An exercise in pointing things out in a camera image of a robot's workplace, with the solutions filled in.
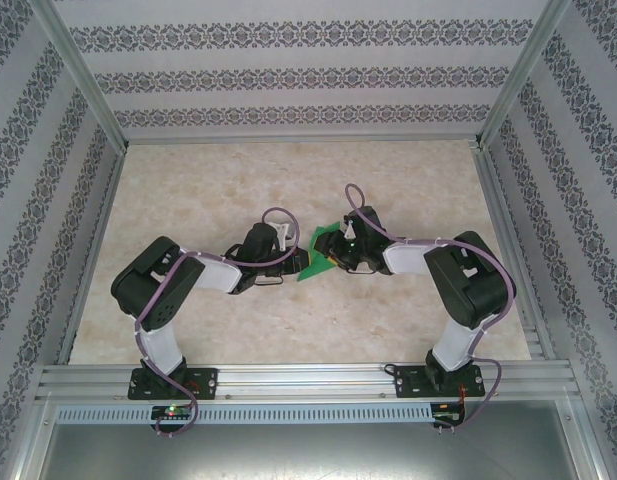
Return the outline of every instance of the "aluminum frame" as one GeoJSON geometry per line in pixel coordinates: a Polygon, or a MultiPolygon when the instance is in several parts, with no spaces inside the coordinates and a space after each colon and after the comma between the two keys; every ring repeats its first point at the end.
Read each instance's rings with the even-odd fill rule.
{"type": "Polygon", "coordinates": [[[438,140],[473,140],[474,133],[386,133],[386,134],[294,134],[294,135],[238,135],[207,137],[151,137],[135,138],[129,145],[195,145],[203,143],[295,143],[295,142],[414,142],[438,140]]]}
{"type": "Polygon", "coordinates": [[[31,0],[30,6],[39,19],[66,68],[95,113],[97,121],[106,132],[117,153],[126,153],[126,139],[115,114],[97,84],[93,73],[79,52],[77,44],[62,20],[53,0],[31,0]]]}
{"type": "Polygon", "coordinates": [[[73,309],[72,316],[68,321],[68,327],[65,333],[65,341],[61,345],[61,350],[59,351],[59,356],[57,357],[57,363],[64,365],[67,364],[70,360],[70,353],[72,352],[72,346],[75,341],[75,336],[77,335],[77,329],[79,328],[79,324],[81,322],[81,316],[84,313],[84,308],[86,307],[86,298],[88,297],[88,292],[90,291],[90,284],[92,283],[92,278],[95,274],[95,266],[97,265],[97,259],[99,258],[99,252],[101,251],[101,246],[104,242],[104,235],[106,234],[106,228],[108,226],[108,220],[110,220],[110,214],[112,213],[112,206],[117,195],[117,188],[119,187],[119,182],[121,181],[121,173],[124,168],[124,164],[126,162],[126,149],[119,153],[121,158],[117,161],[117,165],[115,166],[115,171],[112,177],[111,188],[104,198],[104,208],[102,213],[101,221],[99,222],[99,226],[97,227],[97,233],[92,242],[92,249],[90,255],[86,259],[86,267],[84,268],[84,281],[77,292],[77,299],[75,301],[75,308],[73,309]]]}
{"type": "Polygon", "coordinates": [[[492,139],[497,135],[508,110],[517,98],[517,94],[526,82],[535,63],[537,63],[541,50],[548,42],[569,5],[570,0],[548,0],[546,3],[546,7],[537,19],[532,32],[530,32],[528,41],[526,41],[515,66],[508,75],[501,92],[488,113],[484,126],[479,132],[478,137],[481,146],[490,145],[492,139]]]}
{"type": "Polygon", "coordinates": [[[522,325],[524,329],[530,329],[530,333],[536,334],[536,342],[539,343],[540,351],[534,350],[536,343],[528,342],[529,337],[528,332],[526,332],[528,348],[531,351],[531,355],[535,355],[535,358],[554,360],[557,358],[557,355],[550,341],[548,328],[541,314],[532,281],[528,275],[528,269],[526,268],[519,241],[517,240],[510,212],[505,208],[506,201],[501,185],[497,181],[492,159],[488,151],[480,148],[476,142],[471,144],[471,150],[475,167],[477,168],[477,175],[481,182],[481,188],[484,192],[486,206],[488,207],[495,235],[501,248],[503,263],[509,269],[517,285],[517,298],[515,301],[522,319],[522,325]]]}
{"type": "MultiPolygon", "coordinates": [[[[496,369],[480,365],[492,387],[496,369]]],[[[204,404],[377,404],[444,402],[456,398],[399,399],[384,364],[215,365],[217,398],[204,404]]],[[[567,360],[503,362],[505,376],[492,401],[554,401],[578,478],[607,479],[599,447],[567,360]]],[[[43,369],[11,479],[39,478],[62,405],[164,405],[128,400],[133,365],[47,366],[43,369]]],[[[467,399],[471,403],[481,399],[467,399]]]]}

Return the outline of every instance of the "striped wall panel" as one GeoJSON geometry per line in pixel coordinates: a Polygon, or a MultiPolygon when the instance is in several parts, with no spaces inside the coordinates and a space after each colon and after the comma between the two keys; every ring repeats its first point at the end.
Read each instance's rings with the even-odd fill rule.
{"type": "Polygon", "coordinates": [[[490,151],[551,340],[617,478],[617,1],[572,2],[490,151]]]}
{"type": "Polygon", "coordinates": [[[152,141],[476,134],[545,4],[56,2],[126,135],[152,141]]]}
{"type": "Polygon", "coordinates": [[[0,0],[0,475],[63,342],[119,161],[25,1],[0,0]]]}

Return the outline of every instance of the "beige marble surface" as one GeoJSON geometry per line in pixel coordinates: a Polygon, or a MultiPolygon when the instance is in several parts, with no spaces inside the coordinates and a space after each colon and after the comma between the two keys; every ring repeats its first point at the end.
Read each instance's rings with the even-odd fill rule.
{"type": "MultiPolygon", "coordinates": [[[[472,229],[499,251],[463,141],[133,146],[71,363],[138,362],[132,322],[109,289],[157,236],[220,254],[241,242],[266,208],[280,205],[298,217],[306,247],[318,225],[349,212],[343,187],[350,181],[395,234],[430,238],[472,229]]],[[[446,318],[428,276],[332,269],[239,296],[193,290],[175,329],[189,363],[423,361],[446,318]]],[[[530,358],[516,310],[477,353],[530,358]]]]}

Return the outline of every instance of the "green object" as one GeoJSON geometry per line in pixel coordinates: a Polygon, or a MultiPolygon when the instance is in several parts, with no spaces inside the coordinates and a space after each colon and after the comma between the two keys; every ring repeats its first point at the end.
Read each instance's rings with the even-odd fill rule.
{"type": "Polygon", "coordinates": [[[328,227],[317,227],[315,234],[310,239],[310,248],[308,249],[310,265],[301,271],[299,278],[297,279],[298,282],[314,277],[318,273],[325,272],[326,270],[330,270],[336,266],[333,262],[315,250],[315,242],[317,241],[317,237],[319,237],[322,233],[334,232],[335,230],[339,230],[339,222],[333,223],[328,227]]]}

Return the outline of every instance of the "perforated metal strip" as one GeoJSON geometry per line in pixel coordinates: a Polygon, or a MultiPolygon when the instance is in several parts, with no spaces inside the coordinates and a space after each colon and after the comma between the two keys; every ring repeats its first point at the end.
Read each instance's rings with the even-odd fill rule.
{"type": "MultiPolygon", "coordinates": [[[[151,405],[62,406],[58,425],[145,425],[151,405]]],[[[202,405],[197,423],[207,425],[431,422],[429,403],[333,405],[202,405]]],[[[165,420],[167,423],[185,423],[165,420]]]]}

